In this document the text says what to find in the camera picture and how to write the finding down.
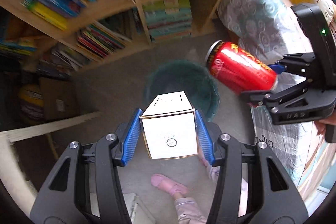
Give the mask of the person's right hand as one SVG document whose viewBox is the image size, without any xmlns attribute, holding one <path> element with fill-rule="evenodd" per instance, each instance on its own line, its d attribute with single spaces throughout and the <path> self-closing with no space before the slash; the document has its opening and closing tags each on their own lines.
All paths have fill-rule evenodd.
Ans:
<svg viewBox="0 0 336 224">
<path fill-rule="evenodd" d="M 324 135 L 326 132 L 326 126 L 327 125 L 333 125 L 335 126 L 335 118 L 329 117 L 326 119 L 321 119 L 318 121 L 314 121 L 314 124 L 317 128 L 317 135 Z"/>
</svg>

